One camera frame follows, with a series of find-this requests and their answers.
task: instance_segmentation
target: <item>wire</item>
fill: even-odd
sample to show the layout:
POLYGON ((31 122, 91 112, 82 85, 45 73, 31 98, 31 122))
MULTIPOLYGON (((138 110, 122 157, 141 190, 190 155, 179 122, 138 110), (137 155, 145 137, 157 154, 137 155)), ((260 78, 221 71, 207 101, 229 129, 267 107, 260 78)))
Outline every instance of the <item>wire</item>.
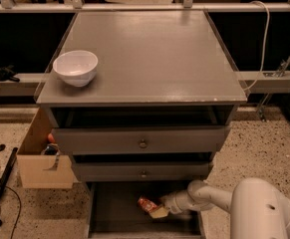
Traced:
POLYGON ((257 83, 258 78, 259 78, 260 74, 263 71, 264 60, 265 60, 265 49, 266 49, 267 32, 268 32, 268 26, 269 26, 269 23, 270 23, 270 12, 269 12, 266 4, 264 4, 263 2, 260 2, 260 1, 253 1, 251 3, 264 7, 264 9, 266 11, 266 14, 267 14, 267 19, 266 19, 264 38, 263 38, 261 67, 260 67, 260 70, 259 70, 254 82, 250 86, 248 86, 245 89, 243 89, 243 91, 247 91, 247 90, 251 89, 257 83))
POLYGON ((12 233, 11 233, 11 237, 10 237, 10 239, 12 239, 13 236, 14 236, 14 231, 15 231, 15 228, 16 228, 16 226, 17 226, 17 223, 18 223, 19 217, 20 217, 20 215, 21 215, 21 211, 22 211, 22 201, 21 201, 21 198, 19 197, 18 193, 17 193, 14 189, 12 189, 12 188, 10 188, 10 187, 8 187, 8 186, 6 186, 6 188, 8 188, 9 190, 11 190, 11 191, 16 195, 16 197, 17 197, 17 199, 18 199, 18 202, 19 202, 19 209, 18 209, 17 218, 16 218, 16 220, 15 220, 15 223, 14 223, 14 226, 13 226, 13 230, 12 230, 12 233))

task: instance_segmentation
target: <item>gray drawer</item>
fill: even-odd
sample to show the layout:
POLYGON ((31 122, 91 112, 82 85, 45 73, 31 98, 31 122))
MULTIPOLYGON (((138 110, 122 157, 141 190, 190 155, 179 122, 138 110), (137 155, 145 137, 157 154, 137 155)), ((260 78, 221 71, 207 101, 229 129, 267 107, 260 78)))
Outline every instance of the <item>gray drawer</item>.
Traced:
POLYGON ((184 211, 152 220, 137 205, 187 188, 187 181, 97 182, 91 190, 89 235, 93 239, 205 239, 200 213, 184 211))
POLYGON ((181 163, 74 163, 72 169, 80 181, 153 181, 192 180, 206 177, 209 162, 181 163))
POLYGON ((68 154, 217 152, 229 126, 170 128, 55 128, 61 151, 68 154))

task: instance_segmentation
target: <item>white bowl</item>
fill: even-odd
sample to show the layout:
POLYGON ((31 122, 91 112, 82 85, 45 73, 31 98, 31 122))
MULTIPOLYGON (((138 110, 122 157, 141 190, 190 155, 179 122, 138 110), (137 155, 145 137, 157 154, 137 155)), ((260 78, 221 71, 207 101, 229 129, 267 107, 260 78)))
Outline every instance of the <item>white bowl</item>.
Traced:
POLYGON ((53 63, 55 73, 65 83, 82 87, 96 75, 97 56, 89 51, 72 51, 59 56, 53 63))

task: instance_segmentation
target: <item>open drawer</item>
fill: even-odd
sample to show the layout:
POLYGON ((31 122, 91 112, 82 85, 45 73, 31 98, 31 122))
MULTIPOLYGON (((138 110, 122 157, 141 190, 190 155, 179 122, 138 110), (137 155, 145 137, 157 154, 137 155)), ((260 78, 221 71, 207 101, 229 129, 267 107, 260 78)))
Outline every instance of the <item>open drawer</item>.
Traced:
POLYGON ((87 183, 91 190, 88 238, 205 239, 199 213, 152 219, 137 205, 141 196, 156 200, 186 189, 188 181, 87 183))
POLYGON ((74 173, 68 156, 61 155, 57 169, 50 169, 55 155, 41 155, 52 127, 43 110, 38 110, 17 152, 17 162, 24 188, 71 188, 74 173))

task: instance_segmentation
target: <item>cabinet top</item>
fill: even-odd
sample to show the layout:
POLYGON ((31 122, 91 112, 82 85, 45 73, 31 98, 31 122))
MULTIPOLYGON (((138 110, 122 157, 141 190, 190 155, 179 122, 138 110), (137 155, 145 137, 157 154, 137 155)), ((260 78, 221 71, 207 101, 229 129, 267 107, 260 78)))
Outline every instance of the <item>cabinet top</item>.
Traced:
POLYGON ((75 88, 52 71, 37 100, 41 106, 246 101, 202 11, 82 12, 59 55, 73 50, 97 55, 96 77, 75 88))

